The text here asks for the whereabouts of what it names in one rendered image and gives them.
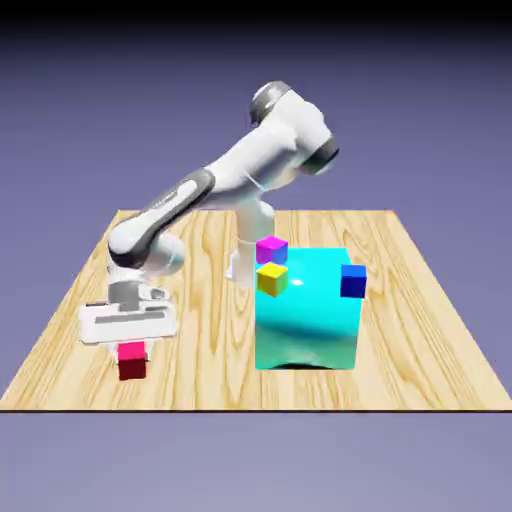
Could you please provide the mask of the small red cube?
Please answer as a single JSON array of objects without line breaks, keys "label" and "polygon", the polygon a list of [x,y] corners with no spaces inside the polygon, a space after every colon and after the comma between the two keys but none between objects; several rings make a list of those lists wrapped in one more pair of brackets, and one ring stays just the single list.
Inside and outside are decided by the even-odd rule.
[{"label": "small red cube", "polygon": [[144,341],[122,343],[117,346],[117,365],[120,381],[146,377],[146,347]]}]

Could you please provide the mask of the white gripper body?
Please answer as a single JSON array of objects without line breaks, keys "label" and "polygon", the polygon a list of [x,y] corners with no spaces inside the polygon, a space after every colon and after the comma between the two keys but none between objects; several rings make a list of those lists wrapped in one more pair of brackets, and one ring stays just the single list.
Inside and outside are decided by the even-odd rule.
[{"label": "white gripper body", "polygon": [[172,337],[177,333],[174,305],[170,301],[141,301],[134,310],[120,303],[82,305],[78,311],[80,341],[85,345]]}]

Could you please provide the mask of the small blue cube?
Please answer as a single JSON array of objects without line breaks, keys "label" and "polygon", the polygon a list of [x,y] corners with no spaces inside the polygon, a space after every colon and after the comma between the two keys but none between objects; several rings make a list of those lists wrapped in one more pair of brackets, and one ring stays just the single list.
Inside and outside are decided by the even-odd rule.
[{"label": "small blue cube", "polygon": [[341,266],[340,296],[363,299],[366,293],[367,271],[365,265]]}]

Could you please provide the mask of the small magenta cube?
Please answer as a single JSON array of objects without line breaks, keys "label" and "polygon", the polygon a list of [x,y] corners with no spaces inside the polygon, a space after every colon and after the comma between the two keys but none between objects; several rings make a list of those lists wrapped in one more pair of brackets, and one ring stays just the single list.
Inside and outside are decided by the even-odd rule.
[{"label": "small magenta cube", "polygon": [[256,262],[285,265],[288,259],[288,242],[276,236],[267,236],[256,242]]}]

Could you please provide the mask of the small yellow cube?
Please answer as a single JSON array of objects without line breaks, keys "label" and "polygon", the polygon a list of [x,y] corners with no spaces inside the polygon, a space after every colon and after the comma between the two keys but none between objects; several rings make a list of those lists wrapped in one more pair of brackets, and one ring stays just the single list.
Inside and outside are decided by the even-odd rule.
[{"label": "small yellow cube", "polygon": [[277,297],[288,286],[288,268],[268,262],[257,270],[256,278],[258,291]]}]

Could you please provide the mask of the large cyan box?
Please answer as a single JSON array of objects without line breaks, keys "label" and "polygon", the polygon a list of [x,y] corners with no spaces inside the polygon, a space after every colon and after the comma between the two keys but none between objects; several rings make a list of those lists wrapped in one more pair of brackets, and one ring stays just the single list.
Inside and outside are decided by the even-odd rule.
[{"label": "large cyan box", "polygon": [[355,366],[363,299],[341,294],[346,249],[291,248],[288,285],[276,297],[254,293],[259,370]]}]

